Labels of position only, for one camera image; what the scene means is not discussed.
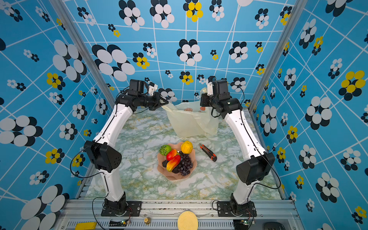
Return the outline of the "translucent yellowish plastic bag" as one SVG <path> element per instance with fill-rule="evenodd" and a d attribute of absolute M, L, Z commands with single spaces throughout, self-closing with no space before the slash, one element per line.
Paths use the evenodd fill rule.
<path fill-rule="evenodd" d="M 215 135 L 218 132 L 219 119 L 211 115 L 210 107 L 202 107 L 200 100 L 182 102 L 178 105 L 168 103 L 162 108 L 166 111 L 173 130 L 180 138 Z"/>

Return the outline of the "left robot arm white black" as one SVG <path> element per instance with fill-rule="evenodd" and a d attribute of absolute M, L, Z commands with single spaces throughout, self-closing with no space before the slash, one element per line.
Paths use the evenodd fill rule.
<path fill-rule="evenodd" d="M 122 155 L 115 150 L 117 138 L 138 107 L 142 106 L 154 111 L 169 102 L 158 92 L 151 95 L 142 93 L 120 94 L 116 99 L 113 112 L 93 141 L 86 141 L 86 150 L 91 163 L 101 174 L 106 197 L 101 215 L 104 217 L 127 216 L 131 209 L 126 201 L 126 194 L 120 182 L 118 167 Z"/>

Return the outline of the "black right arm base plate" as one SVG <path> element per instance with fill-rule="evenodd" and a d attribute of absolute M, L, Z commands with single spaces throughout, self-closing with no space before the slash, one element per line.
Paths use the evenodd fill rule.
<path fill-rule="evenodd" d="M 235 201 L 218 201 L 214 209 L 219 217 L 252 218 L 257 216 L 255 204 L 252 201 L 243 205 L 239 205 Z"/>

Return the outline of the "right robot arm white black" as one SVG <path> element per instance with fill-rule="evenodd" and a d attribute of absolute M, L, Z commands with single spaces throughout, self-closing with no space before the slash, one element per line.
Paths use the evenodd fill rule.
<path fill-rule="evenodd" d="M 273 169 L 274 155 L 268 153 L 255 137 L 238 99 L 232 98 L 229 93 L 202 94 L 200 105 L 219 113 L 233 131 L 243 155 L 244 161 L 236 166 L 239 182 L 230 198 L 231 212 L 235 216 L 242 216 L 247 211 L 255 212 L 251 194 Z"/>

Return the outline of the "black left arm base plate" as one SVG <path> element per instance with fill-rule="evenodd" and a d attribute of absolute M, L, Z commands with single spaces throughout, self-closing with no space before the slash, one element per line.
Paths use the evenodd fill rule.
<path fill-rule="evenodd" d="M 126 201 L 118 206 L 104 204 L 101 216 L 103 217 L 138 217 L 141 212 L 141 201 Z"/>

